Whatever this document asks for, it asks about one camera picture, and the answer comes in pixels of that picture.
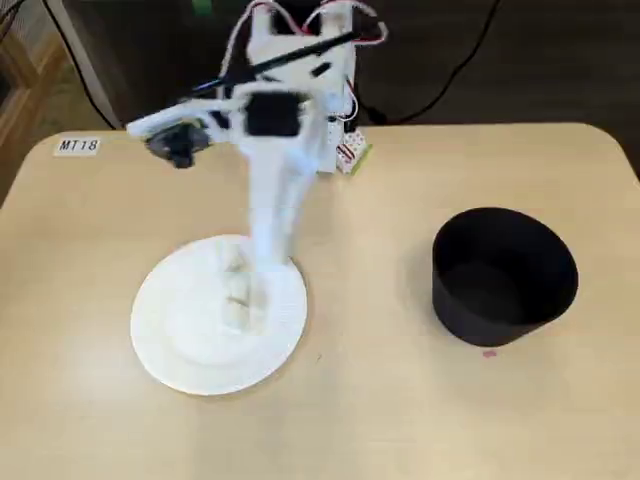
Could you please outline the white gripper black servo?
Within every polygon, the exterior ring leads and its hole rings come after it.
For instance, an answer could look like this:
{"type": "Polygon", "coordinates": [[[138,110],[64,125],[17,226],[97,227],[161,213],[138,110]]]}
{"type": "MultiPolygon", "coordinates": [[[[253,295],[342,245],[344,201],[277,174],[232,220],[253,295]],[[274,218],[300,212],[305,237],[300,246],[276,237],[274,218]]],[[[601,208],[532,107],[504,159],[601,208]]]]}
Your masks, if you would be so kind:
{"type": "Polygon", "coordinates": [[[228,139],[249,155],[249,223],[255,269],[287,261],[302,204],[317,174],[321,105],[308,91],[268,88],[238,91],[229,101],[228,139]],[[281,224],[282,154],[284,200],[281,224]]]}

